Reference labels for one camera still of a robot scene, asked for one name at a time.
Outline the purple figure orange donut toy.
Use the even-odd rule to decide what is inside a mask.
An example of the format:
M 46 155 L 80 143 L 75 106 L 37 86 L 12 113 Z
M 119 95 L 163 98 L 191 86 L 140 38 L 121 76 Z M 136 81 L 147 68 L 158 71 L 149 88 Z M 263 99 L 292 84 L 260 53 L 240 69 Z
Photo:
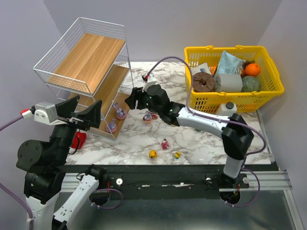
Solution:
M 143 122 L 148 124 L 152 121 L 152 115 L 151 113 L 146 113 L 144 116 L 143 116 Z

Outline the red strawberry cake toy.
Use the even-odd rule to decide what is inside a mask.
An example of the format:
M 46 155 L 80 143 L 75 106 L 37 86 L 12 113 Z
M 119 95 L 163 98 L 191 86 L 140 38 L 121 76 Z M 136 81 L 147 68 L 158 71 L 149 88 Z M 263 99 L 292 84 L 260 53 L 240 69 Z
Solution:
M 156 120 L 156 119 L 159 118 L 158 114 L 156 114 L 156 113 L 151 113 L 151 117 L 152 117 L 153 120 Z

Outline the purple bunny pink donut toy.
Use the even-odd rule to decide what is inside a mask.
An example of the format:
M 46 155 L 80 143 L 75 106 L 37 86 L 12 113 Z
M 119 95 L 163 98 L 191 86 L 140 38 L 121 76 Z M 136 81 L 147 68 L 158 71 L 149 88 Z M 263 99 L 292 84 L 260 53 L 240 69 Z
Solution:
M 117 131 L 116 119 L 112 119 L 110 123 L 106 126 L 106 132 L 114 134 Z

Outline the pink strawberry figure toy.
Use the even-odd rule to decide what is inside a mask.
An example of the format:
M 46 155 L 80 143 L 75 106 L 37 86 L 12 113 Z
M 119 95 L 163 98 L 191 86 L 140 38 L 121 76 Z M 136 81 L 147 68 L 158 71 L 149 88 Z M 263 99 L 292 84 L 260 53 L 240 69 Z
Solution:
M 167 150 L 170 148 L 170 144 L 166 138 L 163 139 L 161 143 L 162 150 Z

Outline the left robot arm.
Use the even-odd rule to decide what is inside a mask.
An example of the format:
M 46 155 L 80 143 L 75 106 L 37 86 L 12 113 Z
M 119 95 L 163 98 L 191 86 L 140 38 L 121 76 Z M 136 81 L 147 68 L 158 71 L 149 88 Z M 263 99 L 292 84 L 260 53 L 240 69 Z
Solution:
M 106 170 L 87 167 L 78 187 L 57 211 L 54 210 L 66 175 L 64 165 L 77 130 L 98 128 L 102 101 L 76 112 L 80 96 L 58 104 L 38 103 L 26 114 L 34 121 L 54 126 L 49 141 L 27 140 L 18 149 L 17 168 L 26 172 L 24 194 L 30 208 L 31 230 L 67 230 L 83 204 L 107 181 Z

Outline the yellow duck toy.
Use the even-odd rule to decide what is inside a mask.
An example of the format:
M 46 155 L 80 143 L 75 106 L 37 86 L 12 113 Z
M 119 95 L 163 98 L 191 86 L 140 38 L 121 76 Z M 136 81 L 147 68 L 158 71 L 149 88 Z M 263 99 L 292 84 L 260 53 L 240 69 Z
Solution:
M 151 159 L 156 159 L 158 157 L 157 152 L 155 150 L 150 150 L 149 157 Z

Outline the yellow minion toy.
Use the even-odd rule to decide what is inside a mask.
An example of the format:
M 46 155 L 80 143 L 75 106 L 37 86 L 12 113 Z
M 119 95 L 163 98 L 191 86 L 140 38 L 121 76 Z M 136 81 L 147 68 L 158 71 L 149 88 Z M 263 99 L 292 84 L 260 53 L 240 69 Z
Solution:
M 174 157 L 179 159 L 181 157 L 181 153 L 179 151 L 175 152 Z

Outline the white tissue packet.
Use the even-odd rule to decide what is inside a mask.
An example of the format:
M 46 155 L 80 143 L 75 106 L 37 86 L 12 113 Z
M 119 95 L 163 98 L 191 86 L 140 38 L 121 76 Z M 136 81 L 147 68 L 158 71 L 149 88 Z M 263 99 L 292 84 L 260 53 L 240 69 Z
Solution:
M 202 63 L 202 64 L 200 64 L 196 67 L 193 67 L 191 69 L 192 76 L 194 76 L 195 74 L 200 73 L 200 72 L 204 72 L 204 73 L 208 73 L 208 74 L 212 75 L 212 73 L 211 73 L 211 71 L 210 71 L 206 62 L 204 62 L 204 63 Z

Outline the white paper roll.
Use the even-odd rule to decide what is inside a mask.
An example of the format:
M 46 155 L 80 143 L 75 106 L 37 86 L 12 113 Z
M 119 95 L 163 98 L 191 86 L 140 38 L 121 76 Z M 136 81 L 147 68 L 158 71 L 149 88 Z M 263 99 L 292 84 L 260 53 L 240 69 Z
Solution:
M 215 92 L 241 92 L 242 78 L 239 74 L 216 73 L 214 76 Z

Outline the white bottle grey cap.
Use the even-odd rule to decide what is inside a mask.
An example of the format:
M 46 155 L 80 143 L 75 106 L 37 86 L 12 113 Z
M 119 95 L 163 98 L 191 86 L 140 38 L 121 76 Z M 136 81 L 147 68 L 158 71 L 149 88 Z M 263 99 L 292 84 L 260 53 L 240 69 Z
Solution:
M 232 102 L 227 102 L 227 103 L 220 104 L 215 114 L 220 115 L 220 116 L 230 117 L 236 112 L 237 112 L 236 104 Z

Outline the light blue snack bag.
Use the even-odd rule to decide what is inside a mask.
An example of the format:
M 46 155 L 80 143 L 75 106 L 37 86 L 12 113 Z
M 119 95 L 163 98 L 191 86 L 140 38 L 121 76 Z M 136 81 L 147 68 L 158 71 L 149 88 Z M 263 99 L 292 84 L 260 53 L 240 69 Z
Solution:
M 239 74 L 240 75 L 243 64 L 245 62 L 246 62 L 245 60 L 240 59 L 236 56 L 233 56 L 232 54 L 224 50 L 219 60 L 216 73 Z

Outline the green melon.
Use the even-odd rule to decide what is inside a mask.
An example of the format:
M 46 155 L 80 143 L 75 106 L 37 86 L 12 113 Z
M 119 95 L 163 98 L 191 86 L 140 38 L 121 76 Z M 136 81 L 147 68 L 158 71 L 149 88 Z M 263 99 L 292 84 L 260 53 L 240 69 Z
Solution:
M 245 76 L 242 78 L 241 92 L 259 92 L 261 90 L 260 81 L 253 76 Z

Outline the orange fruit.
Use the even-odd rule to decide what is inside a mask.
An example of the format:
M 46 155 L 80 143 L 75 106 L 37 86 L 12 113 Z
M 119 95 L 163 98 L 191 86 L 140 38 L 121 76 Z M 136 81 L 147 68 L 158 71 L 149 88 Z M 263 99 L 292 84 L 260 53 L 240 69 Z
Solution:
M 250 63 L 245 67 L 247 76 L 257 77 L 261 72 L 261 67 L 257 63 Z

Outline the yellow plastic basket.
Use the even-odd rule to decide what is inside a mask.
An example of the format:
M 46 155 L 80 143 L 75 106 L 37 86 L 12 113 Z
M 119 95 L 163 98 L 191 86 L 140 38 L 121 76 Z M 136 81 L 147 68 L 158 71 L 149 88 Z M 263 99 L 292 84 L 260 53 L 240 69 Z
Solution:
M 219 74 L 216 80 L 212 74 L 205 74 L 206 67 L 217 69 L 223 52 L 243 61 L 255 61 L 260 67 L 260 73 L 256 76 L 260 82 L 260 90 L 242 92 L 242 79 L 231 70 Z M 232 102 L 236 104 L 239 113 L 254 112 L 270 99 L 284 93 L 279 71 L 263 46 L 188 46 L 184 49 L 184 54 L 185 62 L 199 75 L 194 80 L 189 69 L 185 68 L 186 90 L 192 109 L 214 114 L 221 104 Z

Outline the black mounting rail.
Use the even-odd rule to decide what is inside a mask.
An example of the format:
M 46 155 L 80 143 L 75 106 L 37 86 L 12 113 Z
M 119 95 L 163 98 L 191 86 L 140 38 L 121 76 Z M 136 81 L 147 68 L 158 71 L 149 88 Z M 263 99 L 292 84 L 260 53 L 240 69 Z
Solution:
M 286 171 L 276 164 L 247 165 L 234 184 L 222 180 L 222 165 L 99 165 L 110 188 L 102 197 L 119 200 L 219 199 L 221 193 L 290 190 Z

